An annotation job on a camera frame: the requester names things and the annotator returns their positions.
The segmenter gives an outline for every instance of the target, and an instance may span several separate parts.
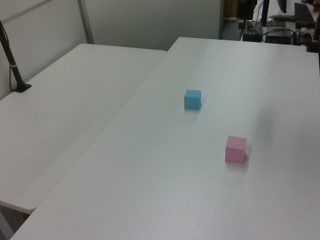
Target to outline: cube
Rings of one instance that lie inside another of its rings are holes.
[[[235,164],[244,164],[246,146],[246,138],[229,136],[225,147],[225,161]]]
[[[184,109],[199,110],[201,108],[201,91],[187,90],[184,95]]]

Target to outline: table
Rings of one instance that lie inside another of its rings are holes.
[[[179,38],[12,239],[319,239],[318,67],[290,45]],[[229,135],[244,165],[224,161]]]
[[[81,44],[0,101],[0,205],[30,214],[165,55]]]

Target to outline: white wall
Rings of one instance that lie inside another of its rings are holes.
[[[95,44],[168,50],[178,37],[218,39],[223,0],[83,0]]]
[[[52,0],[4,24],[24,82],[86,43],[77,0]],[[9,63],[0,46],[0,99],[10,93]]]

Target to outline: table leg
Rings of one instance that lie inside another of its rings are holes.
[[[11,227],[9,226],[7,220],[1,213],[1,211],[0,211],[0,231],[3,233],[3,235],[7,240],[12,238],[12,236],[15,234],[14,231],[12,231]]]

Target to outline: pink cube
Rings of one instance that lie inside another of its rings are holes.
[[[225,147],[225,161],[235,164],[245,163],[247,139],[229,136]]]

